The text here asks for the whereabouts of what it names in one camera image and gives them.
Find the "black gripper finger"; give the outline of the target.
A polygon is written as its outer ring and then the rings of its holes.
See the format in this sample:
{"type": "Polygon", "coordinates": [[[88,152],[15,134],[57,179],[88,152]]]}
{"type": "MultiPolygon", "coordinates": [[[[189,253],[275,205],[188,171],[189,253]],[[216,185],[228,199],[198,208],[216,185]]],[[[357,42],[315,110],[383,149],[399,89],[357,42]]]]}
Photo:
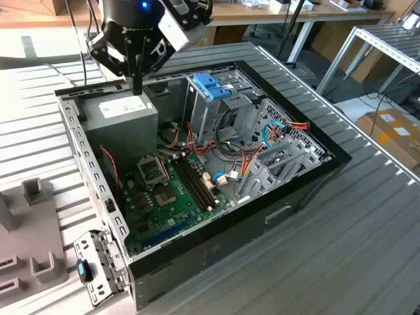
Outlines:
{"type": "Polygon", "coordinates": [[[143,78],[160,70],[175,53],[174,47],[165,37],[162,37],[159,41],[145,41],[143,48],[137,95],[141,95],[143,92],[143,78]]]}
{"type": "Polygon", "coordinates": [[[138,94],[138,62],[134,53],[133,40],[125,33],[124,27],[115,22],[107,22],[103,30],[87,41],[89,54],[116,76],[124,76],[133,95],[138,94]],[[115,48],[123,61],[112,56],[108,45],[115,48]]]}

